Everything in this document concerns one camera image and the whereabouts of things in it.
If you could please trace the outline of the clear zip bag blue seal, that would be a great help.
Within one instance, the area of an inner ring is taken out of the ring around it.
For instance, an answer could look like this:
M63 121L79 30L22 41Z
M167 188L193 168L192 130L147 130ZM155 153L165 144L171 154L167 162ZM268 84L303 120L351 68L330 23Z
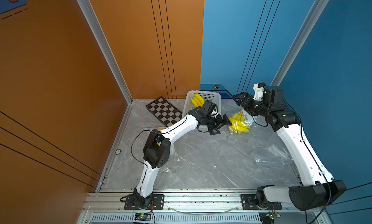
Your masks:
M250 153L258 167L270 169L293 163L293 158L283 140L273 133L266 146L255 149Z

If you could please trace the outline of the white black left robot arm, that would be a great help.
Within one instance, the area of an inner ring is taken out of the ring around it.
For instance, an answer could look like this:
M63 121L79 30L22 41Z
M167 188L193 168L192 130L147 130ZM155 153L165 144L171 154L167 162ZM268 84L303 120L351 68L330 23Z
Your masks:
M220 134L223 126L232 126L227 115L218 114L217 105L209 100L202 106L190 110L174 125L158 131L149 131L149 136L143 148L143 172L138 185L134 188L133 197L140 208L151 207L151 196L158 172L170 157L171 146L190 131L207 126L210 135Z

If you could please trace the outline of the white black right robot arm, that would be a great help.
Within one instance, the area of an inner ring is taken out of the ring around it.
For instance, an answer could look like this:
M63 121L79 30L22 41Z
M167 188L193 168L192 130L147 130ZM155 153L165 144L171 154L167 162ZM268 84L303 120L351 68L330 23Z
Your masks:
M233 100L247 114L265 118L288 149L301 182L292 187L259 187L254 200L259 208L289 203L301 211L325 209L346 191L345 183L335 180L317 156L305 135L300 117L286 104L282 88L258 83L253 95L243 92L233 96Z

